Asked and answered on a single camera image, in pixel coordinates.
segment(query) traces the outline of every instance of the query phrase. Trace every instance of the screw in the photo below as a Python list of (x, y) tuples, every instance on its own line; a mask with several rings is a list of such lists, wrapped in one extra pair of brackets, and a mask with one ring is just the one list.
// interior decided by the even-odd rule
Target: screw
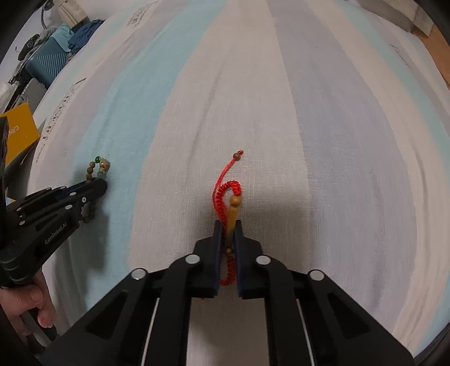
[(136, 268), (132, 273), (131, 276), (134, 279), (143, 279), (147, 274), (147, 271), (142, 268)]
[(256, 263), (260, 265), (267, 265), (269, 264), (271, 259), (268, 256), (258, 256), (256, 257)]
[(322, 281), (325, 278), (325, 275), (322, 271), (319, 270), (314, 270), (310, 272), (310, 277), (314, 280), (314, 281)]
[(189, 264), (196, 264), (198, 262), (200, 262), (200, 256), (198, 256), (197, 254), (189, 254), (186, 258), (186, 263)]

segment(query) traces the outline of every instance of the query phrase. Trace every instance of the red braided cord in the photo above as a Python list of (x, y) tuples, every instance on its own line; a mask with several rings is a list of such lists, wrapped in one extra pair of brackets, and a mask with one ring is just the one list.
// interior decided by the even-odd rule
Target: red braided cord
[[(239, 155), (242, 155), (244, 152), (242, 150), (238, 151)], [(222, 222), (224, 228), (226, 227), (226, 221), (228, 212), (225, 207), (225, 203), (223, 202), (223, 196), (228, 188), (231, 188), (233, 190), (233, 194), (235, 196), (240, 196), (241, 191), (241, 185), (239, 182), (235, 180), (230, 180), (224, 184), (221, 185), (222, 179), (225, 176), (226, 172), (231, 168), (231, 166), (235, 163), (236, 158), (233, 157), (229, 161), (229, 163), (225, 166), (225, 168), (222, 170), (222, 173), (219, 175), (219, 178), (217, 178), (216, 185), (214, 186), (214, 190), (212, 191), (212, 205), (214, 206), (214, 210), (217, 213), (217, 216), (219, 217), (219, 220)], [(220, 279), (219, 283), (222, 286), (228, 286), (231, 285), (234, 280), (236, 279), (236, 265), (234, 261), (233, 255), (228, 255), (226, 260), (226, 267), (227, 267), (227, 276), (226, 279)]]

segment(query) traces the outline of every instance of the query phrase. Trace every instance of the green bead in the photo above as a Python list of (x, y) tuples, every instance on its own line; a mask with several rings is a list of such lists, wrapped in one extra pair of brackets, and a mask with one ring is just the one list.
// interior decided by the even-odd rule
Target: green bead
[(105, 172), (98, 172), (97, 178), (101, 178), (103, 180), (106, 180), (106, 173)]

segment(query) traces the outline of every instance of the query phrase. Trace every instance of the suitcase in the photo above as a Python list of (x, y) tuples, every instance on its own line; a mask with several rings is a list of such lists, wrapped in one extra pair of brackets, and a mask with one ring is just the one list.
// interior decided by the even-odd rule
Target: suitcase
[(31, 114), (33, 114), (46, 92), (47, 89), (45, 86), (33, 78), (25, 86), (23, 92), (17, 97), (14, 106), (28, 103)]
[(67, 53), (50, 37), (33, 53), (25, 69), (48, 89), (67, 62)]

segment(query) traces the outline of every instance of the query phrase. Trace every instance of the finger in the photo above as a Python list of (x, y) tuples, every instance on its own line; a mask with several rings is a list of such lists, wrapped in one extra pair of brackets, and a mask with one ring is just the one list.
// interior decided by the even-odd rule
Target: finger
[(33, 277), (34, 284), (40, 288), (44, 295), (42, 306), (37, 314), (37, 321), (43, 328), (51, 328), (56, 319), (56, 310), (50, 297), (49, 288), (45, 280), (44, 274), (39, 270)]
[(15, 316), (14, 318), (11, 318), (11, 325), (13, 326), (14, 330), (17, 332), (17, 334), (21, 335), (30, 335), (31, 331), (27, 328), (27, 326), (24, 324), (22, 319), (20, 319), (19, 316)]
[(40, 307), (43, 300), (42, 291), (35, 285), (0, 290), (1, 305), (10, 319), (34, 307)]

